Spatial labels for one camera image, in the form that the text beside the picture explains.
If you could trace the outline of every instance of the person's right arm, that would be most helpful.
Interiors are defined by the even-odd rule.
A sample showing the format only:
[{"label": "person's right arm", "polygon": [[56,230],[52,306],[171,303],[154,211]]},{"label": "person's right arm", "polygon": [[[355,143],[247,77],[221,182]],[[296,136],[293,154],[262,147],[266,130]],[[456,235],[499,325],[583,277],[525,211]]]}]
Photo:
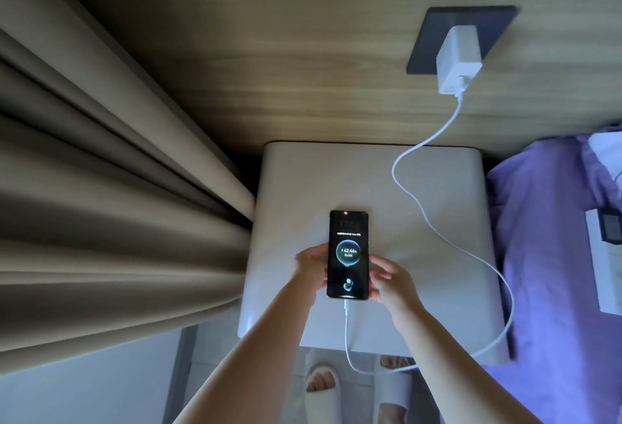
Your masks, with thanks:
[{"label": "person's right arm", "polygon": [[377,255],[369,260],[384,269],[370,272],[370,298],[391,313],[447,424],[541,424],[425,310],[408,271]]}]

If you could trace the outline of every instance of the purple bedding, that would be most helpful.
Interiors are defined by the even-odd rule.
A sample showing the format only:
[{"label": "purple bedding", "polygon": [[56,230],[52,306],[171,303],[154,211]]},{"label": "purple bedding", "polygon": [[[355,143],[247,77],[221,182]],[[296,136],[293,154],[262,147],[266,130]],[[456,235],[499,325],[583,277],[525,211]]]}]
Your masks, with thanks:
[{"label": "purple bedding", "polygon": [[586,141],[538,141],[488,174],[516,319],[513,361],[487,370],[545,424],[622,423],[622,316],[598,309],[585,224],[618,189]]}]

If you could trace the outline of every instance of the wooden wall panel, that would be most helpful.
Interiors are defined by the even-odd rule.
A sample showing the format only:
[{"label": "wooden wall panel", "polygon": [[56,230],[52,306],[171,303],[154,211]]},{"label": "wooden wall panel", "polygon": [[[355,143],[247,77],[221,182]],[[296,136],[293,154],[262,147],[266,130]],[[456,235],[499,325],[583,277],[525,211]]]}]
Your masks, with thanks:
[{"label": "wooden wall panel", "polygon": [[455,100],[406,75],[430,6],[518,5],[439,145],[514,153],[622,117],[622,0],[81,0],[226,149],[417,143]]}]

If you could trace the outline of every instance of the white cable on bed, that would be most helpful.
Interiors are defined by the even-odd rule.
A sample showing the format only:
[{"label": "white cable on bed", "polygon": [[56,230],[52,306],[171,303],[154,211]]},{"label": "white cable on bed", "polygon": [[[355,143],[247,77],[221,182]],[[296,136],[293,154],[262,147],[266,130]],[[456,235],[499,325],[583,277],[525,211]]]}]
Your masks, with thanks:
[{"label": "white cable on bed", "polygon": [[[456,110],[454,111],[454,114],[452,115],[452,117],[449,118],[447,123],[445,123],[445,125],[443,125],[443,127],[441,129],[436,131],[432,136],[428,137],[425,141],[420,142],[416,146],[413,146],[413,147],[409,148],[408,150],[402,152],[398,156],[398,158],[395,159],[395,161],[393,162],[393,167],[391,168],[391,176],[393,177],[393,181],[397,184],[397,186],[399,186],[402,190],[404,190],[406,193],[408,193],[408,195],[410,195],[410,197],[413,200],[415,200],[415,202],[417,203],[417,206],[421,210],[421,214],[424,215],[425,223],[430,227],[430,229],[432,231],[434,231],[434,233],[436,235],[438,235],[440,237],[440,239],[444,240],[447,244],[449,244],[450,246],[454,247],[455,249],[461,251],[462,253],[464,253],[466,255],[469,255],[470,257],[473,257],[474,259],[476,259],[476,260],[486,264],[487,266],[489,266],[499,276],[499,278],[502,280],[503,284],[505,284],[506,288],[508,289],[509,298],[510,298],[510,311],[509,311],[508,322],[506,323],[505,327],[502,329],[501,333],[499,333],[499,335],[492,342],[490,342],[483,349],[478,350],[478,351],[476,351],[476,352],[471,354],[471,357],[479,357],[480,355],[483,355],[487,351],[491,350],[499,342],[501,342],[503,337],[505,337],[505,335],[508,333],[509,328],[512,326],[512,321],[514,320],[514,294],[512,293],[512,289],[509,287],[508,282],[505,279],[505,277],[503,277],[501,272],[499,270],[497,270],[497,268],[494,265],[492,265],[489,262],[486,262],[486,260],[484,260],[482,258],[479,258],[477,255],[471,254],[470,252],[466,251],[462,247],[456,246],[453,242],[451,242],[444,235],[442,235],[439,231],[437,231],[436,228],[430,223],[430,220],[428,219],[427,215],[425,214],[424,207],[421,205],[421,203],[419,202],[417,197],[415,195],[413,195],[411,192],[409,192],[406,188],[404,188],[403,185],[397,180],[397,177],[395,176],[395,168],[397,167],[397,164],[400,162],[400,160],[402,160],[409,153],[415,151],[416,149],[419,149],[421,146],[424,146],[424,145],[428,144],[429,142],[431,142],[432,140],[436,139],[436,137],[440,136],[440,134],[442,134],[443,131],[445,131],[445,129],[447,129],[449,127],[449,125],[452,122],[454,122],[454,120],[458,116],[458,113],[460,113],[460,109],[462,108],[463,92],[464,92],[464,90],[459,91],[458,93],[456,93],[456,98],[458,99],[458,104],[456,106]],[[348,347],[348,309],[349,309],[349,306],[350,306],[350,301],[349,300],[344,300],[343,301],[343,309],[345,310],[345,314],[346,314],[345,347],[346,347],[346,357],[348,358],[348,363],[350,364],[350,367],[352,367],[352,369],[354,371],[356,371],[356,372],[364,373],[365,375],[374,375],[374,372],[367,372],[367,371],[364,371],[364,370],[359,370],[358,368],[356,368],[352,364],[352,359],[350,358],[350,349]],[[381,373],[404,372],[406,370],[415,370],[415,369],[418,369],[418,368],[419,367],[417,365],[410,365],[408,367],[401,367],[401,368],[397,368],[397,369],[386,369],[386,371],[383,371]]]}]

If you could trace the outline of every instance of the charging screen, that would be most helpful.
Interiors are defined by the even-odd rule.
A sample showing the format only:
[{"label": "charging screen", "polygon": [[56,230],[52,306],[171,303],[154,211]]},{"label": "charging screen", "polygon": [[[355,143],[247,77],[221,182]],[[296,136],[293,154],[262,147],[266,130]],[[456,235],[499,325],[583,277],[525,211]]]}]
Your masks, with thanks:
[{"label": "charging screen", "polygon": [[328,286],[331,298],[369,296],[368,216],[364,211],[331,211]]}]

